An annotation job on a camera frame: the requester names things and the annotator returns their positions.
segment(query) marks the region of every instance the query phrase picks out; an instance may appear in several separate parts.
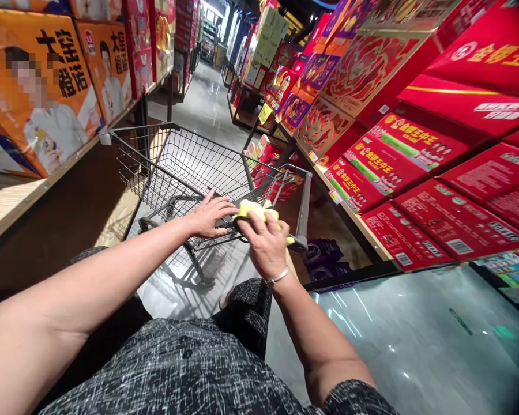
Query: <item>shopping cart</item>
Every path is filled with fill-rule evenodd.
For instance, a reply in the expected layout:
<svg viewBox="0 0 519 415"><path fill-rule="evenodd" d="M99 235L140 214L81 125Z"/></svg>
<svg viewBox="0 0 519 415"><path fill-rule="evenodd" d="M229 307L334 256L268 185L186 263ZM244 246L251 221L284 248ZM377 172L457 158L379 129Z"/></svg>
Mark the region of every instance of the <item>shopping cart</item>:
<svg viewBox="0 0 519 415"><path fill-rule="evenodd" d="M270 167L174 123L113 129L108 133L118 150L121 179L152 210L138 220L139 233L162 221L185 216L211 189L215 189L215 197L229 196L237 207L245 199L275 206L281 189L297 175L304 178L304 189L295 243L289 248L307 250L310 172L291 164ZM247 243L232 226L230 217L221 219L216 228L226 228L228 234L192 237L183 245L203 287L212 287L215 281L204 276L195 253L235 239Z"/></svg>

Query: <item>barcode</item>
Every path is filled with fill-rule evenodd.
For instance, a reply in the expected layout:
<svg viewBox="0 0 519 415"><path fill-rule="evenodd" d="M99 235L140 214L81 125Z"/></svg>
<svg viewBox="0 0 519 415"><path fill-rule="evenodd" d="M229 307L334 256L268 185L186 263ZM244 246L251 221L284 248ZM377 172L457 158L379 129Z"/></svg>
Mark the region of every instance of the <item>barcode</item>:
<svg viewBox="0 0 519 415"><path fill-rule="evenodd" d="M396 254L395 257L396 257L396 259L398 261L400 261L400 263L403 266L407 266L407 265L413 264L413 262L411 262L411 259L409 259L408 256L405 253L403 253L403 252L401 252L399 254Z"/></svg>
<svg viewBox="0 0 519 415"><path fill-rule="evenodd" d="M463 242L461 239L452 239L451 241L446 242L446 244L458 255L470 254L471 252L474 252L474 250L467 246L467 244L465 244L465 242Z"/></svg>

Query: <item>person's left hand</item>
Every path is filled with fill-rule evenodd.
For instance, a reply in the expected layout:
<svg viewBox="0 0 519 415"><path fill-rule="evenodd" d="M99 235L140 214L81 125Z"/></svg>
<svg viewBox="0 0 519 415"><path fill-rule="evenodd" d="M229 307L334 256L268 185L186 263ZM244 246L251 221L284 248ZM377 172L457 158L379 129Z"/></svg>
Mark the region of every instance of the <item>person's left hand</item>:
<svg viewBox="0 0 519 415"><path fill-rule="evenodd" d="M202 203L185 216L188 219L194 236L219 237L228 233L227 229L215 229L215 223L224 216L238 212L236 206L229 202L229 196L212 199L214 189L206 195Z"/></svg>

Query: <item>bracelet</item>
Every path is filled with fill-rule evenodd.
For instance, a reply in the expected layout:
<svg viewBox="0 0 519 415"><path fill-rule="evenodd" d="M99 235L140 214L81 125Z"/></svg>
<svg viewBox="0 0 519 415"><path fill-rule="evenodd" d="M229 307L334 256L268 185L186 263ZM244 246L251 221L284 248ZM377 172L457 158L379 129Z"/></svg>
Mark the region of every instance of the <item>bracelet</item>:
<svg viewBox="0 0 519 415"><path fill-rule="evenodd" d="M275 282L279 282L280 280L282 280L284 277L287 276L288 273L289 273L289 269L287 267L277 278L269 280L269 281L267 281L267 283L269 285L275 285Z"/></svg>

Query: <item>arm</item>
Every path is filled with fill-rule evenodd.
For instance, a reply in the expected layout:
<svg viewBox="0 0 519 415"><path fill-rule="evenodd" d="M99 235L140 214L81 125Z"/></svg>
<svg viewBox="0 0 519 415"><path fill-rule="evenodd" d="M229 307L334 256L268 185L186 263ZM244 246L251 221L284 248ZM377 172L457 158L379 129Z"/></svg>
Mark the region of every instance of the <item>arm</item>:
<svg viewBox="0 0 519 415"><path fill-rule="evenodd" d="M0 414L30 412L94 331L190 236L221 236L228 197L92 255L0 303Z"/></svg>
<svg viewBox="0 0 519 415"><path fill-rule="evenodd" d="M249 216L251 225L242 221L240 228L250 242L250 258L265 280L277 278L287 267L288 225L277 223L269 213L265 215L266 223L254 213ZM313 404L323 406L330 391L344 380L357 379L376 387L365 363L296 275L289 273L277 282L273 296L304 366L307 391Z"/></svg>

